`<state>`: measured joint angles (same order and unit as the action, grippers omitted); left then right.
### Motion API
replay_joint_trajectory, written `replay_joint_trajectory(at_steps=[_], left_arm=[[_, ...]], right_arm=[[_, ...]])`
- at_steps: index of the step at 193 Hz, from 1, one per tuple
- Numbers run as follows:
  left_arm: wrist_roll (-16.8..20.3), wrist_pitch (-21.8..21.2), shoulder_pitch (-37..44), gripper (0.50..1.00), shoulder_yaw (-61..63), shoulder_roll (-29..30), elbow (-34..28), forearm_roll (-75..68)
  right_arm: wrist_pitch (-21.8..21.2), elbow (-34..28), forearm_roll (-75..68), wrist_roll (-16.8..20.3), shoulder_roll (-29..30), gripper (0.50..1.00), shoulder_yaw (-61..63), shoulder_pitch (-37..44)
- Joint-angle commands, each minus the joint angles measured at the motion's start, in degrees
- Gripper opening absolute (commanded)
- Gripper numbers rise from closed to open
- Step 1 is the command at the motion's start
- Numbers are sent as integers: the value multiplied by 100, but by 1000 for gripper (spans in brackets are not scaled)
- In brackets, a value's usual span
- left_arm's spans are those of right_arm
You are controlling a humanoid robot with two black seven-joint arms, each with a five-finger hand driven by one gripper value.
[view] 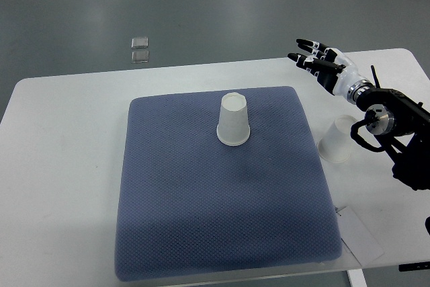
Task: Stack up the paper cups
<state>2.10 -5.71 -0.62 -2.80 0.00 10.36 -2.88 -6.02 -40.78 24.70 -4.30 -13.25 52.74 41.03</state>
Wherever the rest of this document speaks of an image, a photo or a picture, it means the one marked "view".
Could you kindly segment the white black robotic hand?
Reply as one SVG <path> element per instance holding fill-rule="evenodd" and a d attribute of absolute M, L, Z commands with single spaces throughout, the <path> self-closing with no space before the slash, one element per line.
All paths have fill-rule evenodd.
<path fill-rule="evenodd" d="M 296 42 L 306 54 L 289 53 L 288 58 L 298 68 L 316 77 L 331 95 L 342 96 L 355 103 L 353 96 L 356 92 L 371 86 L 370 81 L 359 74 L 357 65 L 339 49 L 312 40 L 297 39 Z"/>

